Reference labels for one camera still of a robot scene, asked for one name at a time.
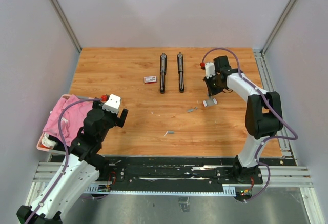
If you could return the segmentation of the black stapler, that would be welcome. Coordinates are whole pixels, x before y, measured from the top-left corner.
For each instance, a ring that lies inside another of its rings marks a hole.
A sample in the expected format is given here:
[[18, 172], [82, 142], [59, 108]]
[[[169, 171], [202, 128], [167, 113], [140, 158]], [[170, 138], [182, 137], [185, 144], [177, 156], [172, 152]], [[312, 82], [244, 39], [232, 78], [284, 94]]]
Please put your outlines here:
[[159, 91], [161, 94], [165, 92], [165, 82], [167, 73], [167, 55], [162, 53], [160, 56], [160, 87]]
[[177, 54], [177, 66], [179, 75], [179, 91], [183, 93], [185, 91], [185, 81], [184, 81], [184, 61], [183, 54], [179, 52]]

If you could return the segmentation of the small white staple tray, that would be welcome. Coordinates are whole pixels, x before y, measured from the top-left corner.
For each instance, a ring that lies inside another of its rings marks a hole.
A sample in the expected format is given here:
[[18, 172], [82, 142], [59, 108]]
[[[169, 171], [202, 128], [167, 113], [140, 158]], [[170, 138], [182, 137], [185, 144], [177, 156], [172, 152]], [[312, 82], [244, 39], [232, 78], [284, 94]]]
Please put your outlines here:
[[215, 98], [209, 98], [207, 100], [203, 100], [202, 103], [203, 103], [204, 107], [211, 107], [211, 106], [218, 104], [218, 102]]

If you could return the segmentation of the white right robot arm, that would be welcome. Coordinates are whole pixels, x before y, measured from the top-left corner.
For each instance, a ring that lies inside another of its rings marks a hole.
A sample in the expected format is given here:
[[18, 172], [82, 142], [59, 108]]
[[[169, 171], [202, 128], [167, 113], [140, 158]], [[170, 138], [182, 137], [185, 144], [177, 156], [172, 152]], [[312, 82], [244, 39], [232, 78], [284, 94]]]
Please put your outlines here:
[[217, 57], [212, 62], [201, 62], [200, 67], [205, 70], [203, 81], [210, 97], [224, 90], [232, 90], [246, 102], [245, 127], [248, 135], [232, 170], [233, 179], [243, 183], [258, 168], [258, 160], [266, 144], [264, 140], [275, 136], [283, 127], [276, 117], [282, 116], [280, 95], [260, 88], [240, 69], [233, 69], [227, 56]]

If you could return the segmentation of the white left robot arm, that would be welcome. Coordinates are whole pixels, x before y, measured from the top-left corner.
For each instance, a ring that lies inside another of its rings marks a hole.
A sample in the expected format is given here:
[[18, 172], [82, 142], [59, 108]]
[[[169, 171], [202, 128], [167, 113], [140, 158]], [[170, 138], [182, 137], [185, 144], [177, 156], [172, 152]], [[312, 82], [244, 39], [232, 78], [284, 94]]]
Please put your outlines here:
[[119, 111], [121, 98], [104, 95], [94, 98], [83, 126], [69, 147], [51, 181], [35, 201], [17, 211], [20, 223], [62, 223], [64, 217], [94, 181], [109, 177], [109, 162], [98, 152], [108, 131], [123, 127], [128, 110]]

